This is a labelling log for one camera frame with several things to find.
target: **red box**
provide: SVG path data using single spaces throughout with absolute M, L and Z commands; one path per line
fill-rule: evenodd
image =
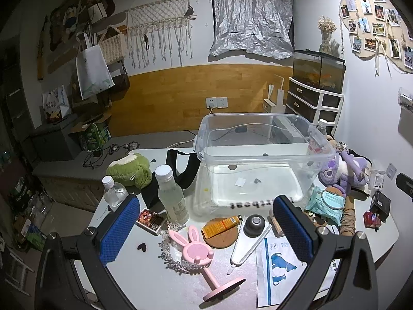
M 367 211 L 363 214 L 364 217 L 364 227 L 369 229 L 378 229 L 382 222 L 378 214 Z

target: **screw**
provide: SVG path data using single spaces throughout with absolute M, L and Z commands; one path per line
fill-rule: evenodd
M 357 232 L 357 236 L 359 239 L 364 240 L 366 238 L 366 234 L 362 231 Z
M 325 226 L 320 226 L 320 227 L 317 229 L 317 231 L 319 231 L 319 233 L 320 233 L 321 235 L 323 235 L 323 236 L 325 236 L 326 234 L 329 234 L 329 233 L 330 233 L 330 231 L 328 230 L 328 228 L 325 227 Z
M 91 226 L 91 227 L 86 227 L 83 233 L 86 234 L 87 236 L 91 236 L 93 235 L 95 231 L 96 231 L 96 227 Z

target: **wet wipes package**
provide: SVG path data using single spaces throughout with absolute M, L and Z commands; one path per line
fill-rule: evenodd
M 335 226 L 327 225 L 338 234 Z M 286 237 L 276 238 L 270 232 L 256 250 L 258 307 L 280 304 L 307 267 L 298 260 Z M 333 260 L 319 291 L 327 290 L 340 260 Z
M 340 226 L 343 214 L 341 208 L 344 207 L 345 202 L 346 199 L 344 197 L 323 191 L 316 186 L 306 206 L 306 210 L 330 218 L 337 226 Z

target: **silver reflective fabric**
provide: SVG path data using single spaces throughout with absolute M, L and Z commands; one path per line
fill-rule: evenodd
M 292 56 L 288 38 L 293 0 L 215 0 L 215 40 L 210 55 L 245 49 L 284 59 Z

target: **wooden wall panel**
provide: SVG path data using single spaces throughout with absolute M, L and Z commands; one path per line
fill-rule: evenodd
M 110 132 L 125 136 L 198 129 L 209 112 L 206 97 L 228 97 L 228 108 L 213 113 L 261 112 L 268 85 L 277 82 L 275 74 L 285 78 L 286 99 L 291 67 L 207 64 L 130 76 L 123 98 L 112 97 Z

